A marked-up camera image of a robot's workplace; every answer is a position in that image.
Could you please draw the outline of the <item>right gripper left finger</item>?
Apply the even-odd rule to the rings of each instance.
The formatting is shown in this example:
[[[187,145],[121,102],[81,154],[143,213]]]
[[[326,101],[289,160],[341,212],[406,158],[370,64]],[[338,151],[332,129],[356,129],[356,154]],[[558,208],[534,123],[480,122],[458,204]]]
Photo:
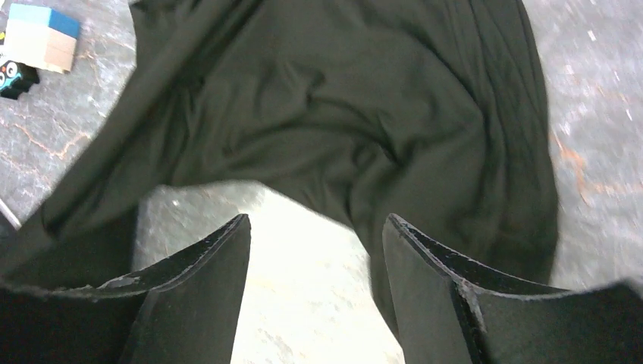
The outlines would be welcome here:
[[[229,363],[250,231],[239,214],[131,271],[127,216],[25,262],[1,280],[1,361]]]

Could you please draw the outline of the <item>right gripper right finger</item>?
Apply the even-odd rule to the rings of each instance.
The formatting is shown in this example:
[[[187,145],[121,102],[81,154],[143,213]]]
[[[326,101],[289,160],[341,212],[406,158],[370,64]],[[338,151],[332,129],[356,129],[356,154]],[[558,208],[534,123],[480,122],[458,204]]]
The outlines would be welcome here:
[[[383,244],[407,363],[640,363],[642,280],[589,290],[481,264],[397,215]]]

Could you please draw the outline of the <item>black t-shirt garment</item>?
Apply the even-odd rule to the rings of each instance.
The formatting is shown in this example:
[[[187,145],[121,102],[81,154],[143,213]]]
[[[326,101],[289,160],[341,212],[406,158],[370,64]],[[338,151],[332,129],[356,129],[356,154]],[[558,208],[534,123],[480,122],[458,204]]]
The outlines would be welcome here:
[[[397,318],[397,214],[546,284],[558,240],[548,105],[521,1],[136,1],[136,66],[103,128],[14,239],[1,273],[50,287],[127,270],[156,187],[256,180],[353,229]]]

